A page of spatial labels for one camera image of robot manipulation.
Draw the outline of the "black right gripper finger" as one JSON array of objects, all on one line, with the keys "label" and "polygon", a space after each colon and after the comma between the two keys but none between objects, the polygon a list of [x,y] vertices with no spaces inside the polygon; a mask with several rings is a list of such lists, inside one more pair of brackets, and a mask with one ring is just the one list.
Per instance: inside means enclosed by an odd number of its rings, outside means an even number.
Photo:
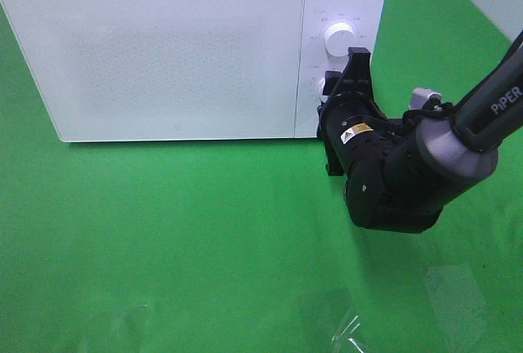
[{"label": "black right gripper finger", "polygon": [[342,80],[341,71],[327,71],[323,95],[328,99],[322,104],[322,140],[327,156],[327,173],[329,176],[341,177],[345,174],[343,157],[339,157],[343,146],[343,119],[346,117],[346,93],[338,87]]},{"label": "black right gripper finger", "polygon": [[370,71],[371,53],[366,47],[349,47],[348,62],[343,71],[334,72],[333,101],[360,99],[374,103]]}]

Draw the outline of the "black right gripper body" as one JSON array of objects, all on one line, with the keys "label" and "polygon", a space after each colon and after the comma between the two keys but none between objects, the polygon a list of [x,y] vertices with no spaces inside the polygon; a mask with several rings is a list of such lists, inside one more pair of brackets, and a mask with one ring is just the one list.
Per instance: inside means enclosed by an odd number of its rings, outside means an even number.
[{"label": "black right gripper body", "polygon": [[[325,102],[318,107],[317,135],[321,140]],[[347,101],[345,114],[339,157],[343,157],[346,170],[343,198],[350,219],[356,226],[399,226],[400,214],[390,205],[391,194],[383,174],[385,159],[394,143],[380,123],[372,123],[369,103],[360,99]]]}]

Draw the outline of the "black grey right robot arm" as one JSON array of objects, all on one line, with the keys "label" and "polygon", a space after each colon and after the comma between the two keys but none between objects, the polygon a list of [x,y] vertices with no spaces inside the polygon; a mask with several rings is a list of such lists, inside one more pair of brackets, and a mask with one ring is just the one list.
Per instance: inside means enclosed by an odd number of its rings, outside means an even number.
[{"label": "black grey right robot arm", "polygon": [[484,79],[458,103],[416,88],[400,118],[374,99],[370,52],[348,51],[342,71],[321,88],[317,136],[331,177],[345,177],[352,222],[370,230],[419,234],[444,206],[491,176],[498,148],[522,125],[522,41],[514,40]]}]

